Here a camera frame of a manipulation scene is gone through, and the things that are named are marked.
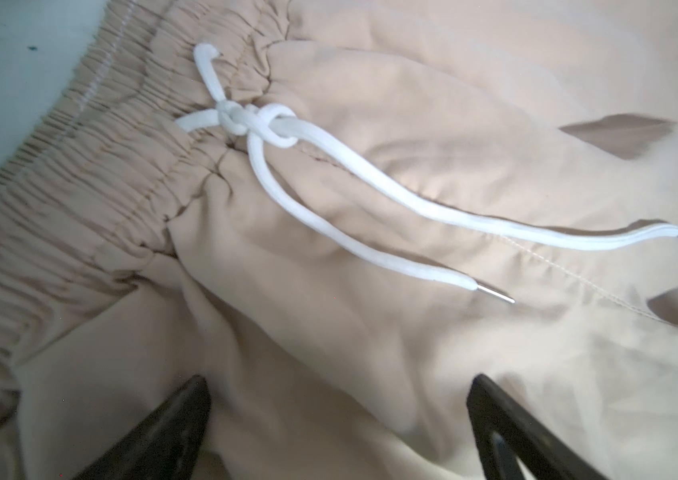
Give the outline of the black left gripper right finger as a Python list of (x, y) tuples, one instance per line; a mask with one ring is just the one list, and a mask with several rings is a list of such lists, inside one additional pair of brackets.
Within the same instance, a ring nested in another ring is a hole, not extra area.
[(605, 479), (488, 376), (472, 380), (466, 407), (485, 478), (523, 479), (524, 465), (536, 479)]

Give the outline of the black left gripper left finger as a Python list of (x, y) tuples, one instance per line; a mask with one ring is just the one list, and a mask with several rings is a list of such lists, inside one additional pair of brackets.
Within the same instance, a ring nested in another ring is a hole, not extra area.
[(211, 406), (205, 378), (192, 376), (77, 478), (189, 479)]

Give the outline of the beige drawstring shorts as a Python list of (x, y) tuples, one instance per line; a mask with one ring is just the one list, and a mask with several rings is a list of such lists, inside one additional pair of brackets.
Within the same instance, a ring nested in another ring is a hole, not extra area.
[(190, 377), (196, 479), (476, 479), (491, 377), (678, 479), (678, 1), (112, 1), (0, 168), (0, 479)]

